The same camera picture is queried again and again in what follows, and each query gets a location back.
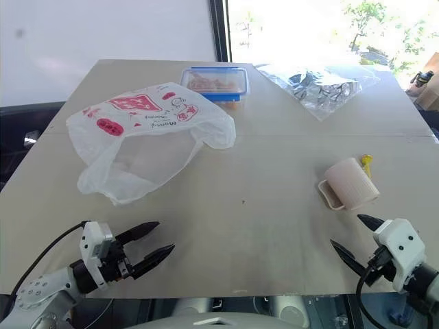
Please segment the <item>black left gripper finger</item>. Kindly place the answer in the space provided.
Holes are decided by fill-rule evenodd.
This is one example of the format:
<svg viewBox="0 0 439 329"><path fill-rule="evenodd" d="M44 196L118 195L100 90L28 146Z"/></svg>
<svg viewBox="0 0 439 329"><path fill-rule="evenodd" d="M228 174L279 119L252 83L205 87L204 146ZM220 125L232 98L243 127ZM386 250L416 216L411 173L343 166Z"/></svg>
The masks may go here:
<svg viewBox="0 0 439 329"><path fill-rule="evenodd" d="M161 262L166 259L166 257L171 254L174 248L174 244L167 245L158 248L157 250L145 256L141 262L132 266L131 277L133 279L138 279L141 276L145 275L147 272L157 267Z"/></svg>
<svg viewBox="0 0 439 329"><path fill-rule="evenodd" d="M139 240L145 235L148 235L159 224L160 223L158 221L141 223L129 230L126 230L125 232L118 234L115 237L115 240L121 243L122 245L130 243L132 241Z"/></svg>

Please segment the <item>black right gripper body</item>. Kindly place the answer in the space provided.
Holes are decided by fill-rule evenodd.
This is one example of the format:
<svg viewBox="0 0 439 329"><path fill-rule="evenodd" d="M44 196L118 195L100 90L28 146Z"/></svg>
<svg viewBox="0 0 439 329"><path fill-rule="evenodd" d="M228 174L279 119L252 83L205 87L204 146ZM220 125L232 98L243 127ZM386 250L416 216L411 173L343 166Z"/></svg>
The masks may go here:
<svg viewBox="0 0 439 329"><path fill-rule="evenodd" d="M392 282L395 277L395 266L392 262L392 255L387 247L378 247L373 257L368 261L368 266L364 272L364 282L371 287L378 279L384 277L388 282Z"/></svg>

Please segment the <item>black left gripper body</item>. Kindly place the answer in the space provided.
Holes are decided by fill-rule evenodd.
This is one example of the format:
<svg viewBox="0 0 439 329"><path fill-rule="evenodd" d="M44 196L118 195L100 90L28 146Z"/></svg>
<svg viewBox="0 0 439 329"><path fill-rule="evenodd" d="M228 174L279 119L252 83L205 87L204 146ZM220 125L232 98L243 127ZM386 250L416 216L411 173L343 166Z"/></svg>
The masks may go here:
<svg viewBox="0 0 439 329"><path fill-rule="evenodd" d="M99 271L105 282L119 281L129 277L136 279L134 267L124 252L124 245L129 242L132 242L132 239L114 240L110 244L107 255L100 259L102 265Z"/></svg>

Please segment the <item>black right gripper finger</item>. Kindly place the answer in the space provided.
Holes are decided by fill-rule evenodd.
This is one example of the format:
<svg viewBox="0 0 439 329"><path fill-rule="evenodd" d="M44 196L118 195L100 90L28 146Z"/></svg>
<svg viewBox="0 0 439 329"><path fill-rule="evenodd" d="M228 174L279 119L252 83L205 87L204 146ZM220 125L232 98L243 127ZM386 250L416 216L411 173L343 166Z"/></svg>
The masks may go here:
<svg viewBox="0 0 439 329"><path fill-rule="evenodd" d="M357 218L372 232L376 232L384 224L384 220L366 214L358 214Z"/></svg>
<svg viewBox="0 0 439 329"><path fill-rule="evenodd" d="M332 239L330 240L330 242L342 261L358 276L362 276L366 268L359 262L357 262L355 256L338 242Z"/></svg>

